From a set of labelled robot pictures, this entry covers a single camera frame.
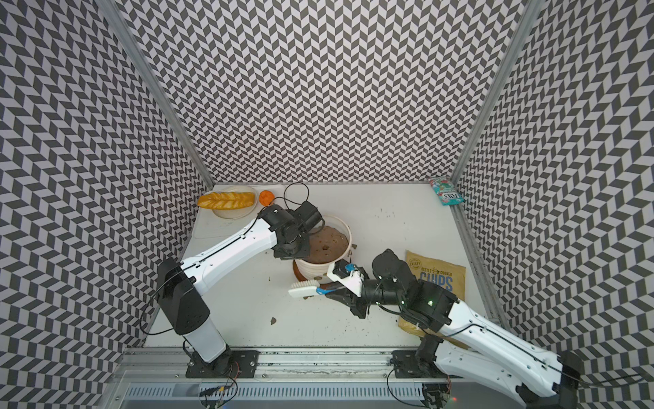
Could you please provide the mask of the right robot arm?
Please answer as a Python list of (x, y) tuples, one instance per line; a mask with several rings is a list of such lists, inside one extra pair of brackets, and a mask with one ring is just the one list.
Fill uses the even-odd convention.
[(395, 306), (401, 319), (426, 333), (416, 352), (420, 370), (466, 378), (512, 398), (526, 408), (575, 408), (581, 359), (538, 348), (475, 312), (454, 293), (417, 279), (392, 250), (372, 263), (374, 277), (339, 260), (325, 296), (363, 319), (371, 305)]

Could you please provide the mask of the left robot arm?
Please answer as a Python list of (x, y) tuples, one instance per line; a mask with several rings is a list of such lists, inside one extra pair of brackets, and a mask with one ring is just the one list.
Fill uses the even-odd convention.
[(246, 227), (208, 250), (158, 265), (154, 299), (172, 330), (192, 347), (189, 378), (226, 377), (240, 362), (211, 320), (204, 294), (262, 252), (271, 250), (279, 260), (307, 257), (311, 233), (324, 226), (318, 208), (308, 201), (294, 210), (271, 204)]

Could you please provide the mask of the white ceramic pot with mud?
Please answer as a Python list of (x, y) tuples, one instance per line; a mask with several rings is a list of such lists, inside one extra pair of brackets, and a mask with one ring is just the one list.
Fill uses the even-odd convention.
[(354, 244), (351, 228), (341, 218), (324, 216), (325, 227), (317, 234), (310, 235), (309, 256), (295, 260), (303, 272), (310, 269), (327, 277), (331, 263), (352, 257)]

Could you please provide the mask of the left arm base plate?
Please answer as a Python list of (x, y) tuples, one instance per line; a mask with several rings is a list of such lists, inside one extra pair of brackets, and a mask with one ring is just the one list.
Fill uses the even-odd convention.
[(214, 361), (205, 362), (197, 352), (192, 352), (186, 378), (255, 378), (259, 355), (258, 350), (227, 349)]

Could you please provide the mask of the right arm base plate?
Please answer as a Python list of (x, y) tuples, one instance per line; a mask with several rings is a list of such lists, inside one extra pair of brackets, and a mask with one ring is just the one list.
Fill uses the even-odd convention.
[(447, 375), (436, 366), (436, 358), (417, 358), (416, 350), (396, 349), (392, 352), (390, 363), (396, 378), (400, 379), (441, 379), (446, 381)]

